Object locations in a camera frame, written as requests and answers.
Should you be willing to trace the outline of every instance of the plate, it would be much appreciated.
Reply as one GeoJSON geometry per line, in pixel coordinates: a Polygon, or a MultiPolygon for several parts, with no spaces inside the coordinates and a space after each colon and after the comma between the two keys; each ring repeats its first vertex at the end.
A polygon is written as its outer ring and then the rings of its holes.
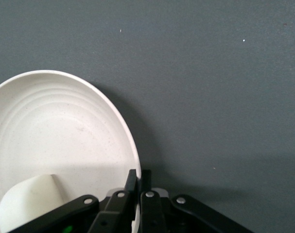
{"type": "Polygon", "coordinates": [[[54,174],[65,201],[99,200],[140,165],[112,102],[74,75],[37,70],[0,85],[0,201],[15,184],[54,174]]]}

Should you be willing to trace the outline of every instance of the green led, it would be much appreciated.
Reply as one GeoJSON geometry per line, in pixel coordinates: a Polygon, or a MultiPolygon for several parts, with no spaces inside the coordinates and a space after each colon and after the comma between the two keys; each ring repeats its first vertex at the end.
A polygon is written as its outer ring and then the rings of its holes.
{"type": "Polygon", "coordinates": [[[70,233],[73,230],[73,226],[68,226],[63,229],[62,233],[70,233]]]}

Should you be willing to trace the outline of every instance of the gray surface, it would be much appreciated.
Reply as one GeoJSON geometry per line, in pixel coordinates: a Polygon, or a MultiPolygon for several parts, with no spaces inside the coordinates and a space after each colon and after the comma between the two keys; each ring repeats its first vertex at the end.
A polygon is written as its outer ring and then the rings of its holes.
{"type": "Polygon", "coordinates": [[[0,1],[0,83],[35,69],[91,82],[155,186],[295,233],[295,1],[101,2],[0,1]]]}

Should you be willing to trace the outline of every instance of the white rounded object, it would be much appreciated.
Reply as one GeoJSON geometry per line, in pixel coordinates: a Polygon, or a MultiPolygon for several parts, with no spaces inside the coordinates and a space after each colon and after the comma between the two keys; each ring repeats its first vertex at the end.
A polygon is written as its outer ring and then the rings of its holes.
{"type": "Polygon", "coordinates": [[[6,192],[0,202],[0,231],[6,233],[65,204],[51,175],[35,176],[6,192]]]}
{"type": "Polygon", "coordinates": [[[17,183],[55,174],[65,202],[124,187],[140,165],[122,116],[88,82],[53,70],[0,85],[0,201],[17,183]]]}

